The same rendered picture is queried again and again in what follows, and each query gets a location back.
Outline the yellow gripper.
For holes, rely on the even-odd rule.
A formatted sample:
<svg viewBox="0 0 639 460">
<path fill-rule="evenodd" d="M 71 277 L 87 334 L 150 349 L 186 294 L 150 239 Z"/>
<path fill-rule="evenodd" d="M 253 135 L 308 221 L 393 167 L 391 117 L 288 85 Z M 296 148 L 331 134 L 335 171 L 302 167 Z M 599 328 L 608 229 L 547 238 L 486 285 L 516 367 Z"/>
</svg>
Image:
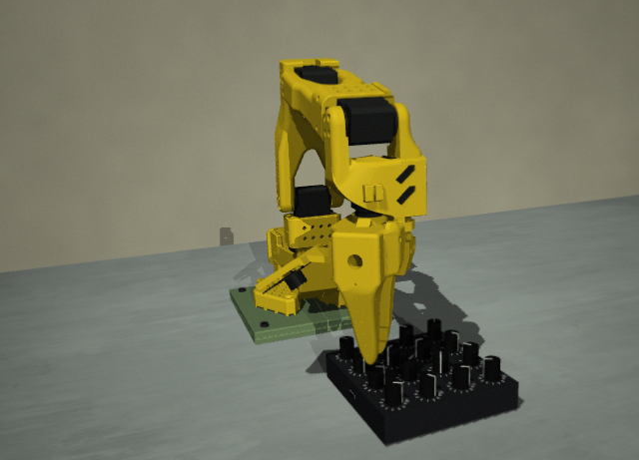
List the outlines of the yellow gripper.
<svg viewBox="0 0 639 460">
<path fill-rule="evenodd" d="M 360 354 L 367 364 L 374 364 L 389 337 L 396 275 L 406 274 L 414 255 L 414 220 L 408 217 L 398 224 L 387 215 L 352 215 L 331 226 L 328 247 L 316 244 L 256 288 L 268 286 L 264 294 L 285 281 L 294 290 L 307 281 L 301 269 L 311 262 L 332 262 L 333 281 L 345 302 Z"/>
</svg>

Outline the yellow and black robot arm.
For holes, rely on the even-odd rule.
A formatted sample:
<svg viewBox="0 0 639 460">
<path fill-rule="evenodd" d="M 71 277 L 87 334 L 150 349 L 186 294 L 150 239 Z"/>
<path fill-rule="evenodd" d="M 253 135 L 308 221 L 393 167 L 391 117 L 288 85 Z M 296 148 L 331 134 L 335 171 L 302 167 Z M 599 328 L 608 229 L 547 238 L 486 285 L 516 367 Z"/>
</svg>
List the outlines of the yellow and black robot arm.
<svg viewBox="0 0 639 460">
<path fill-rule="evenodd" d="M 399 224 L 427 215 L 426 158 L 412 138 L 406 106 L 379 82 L 365 84 L 338 67 L 332 58 L 280 60 L 277 202 L 282 213 L 293 213 L 284 215 L 283 229 L 271 230 L 275 272 L 316 244 L 328 247 L 330 228 L 341 220 L 331 208 L 344 199 L 360 218 L 387 215 Z M 387 156 L 348 156 L 348 146 L 388 143 Z M 325 186 L 295 187 L 308 150 L 318 153 Z M 285 316 L 297 315 L 307 298 L 346 306 L 332 262 L 311 262 L 301 271 L 307 281 L 294 290 L 285 281 L 264 294 L 268 286 L 255 288 L 254 306 Z"/>
</svg>

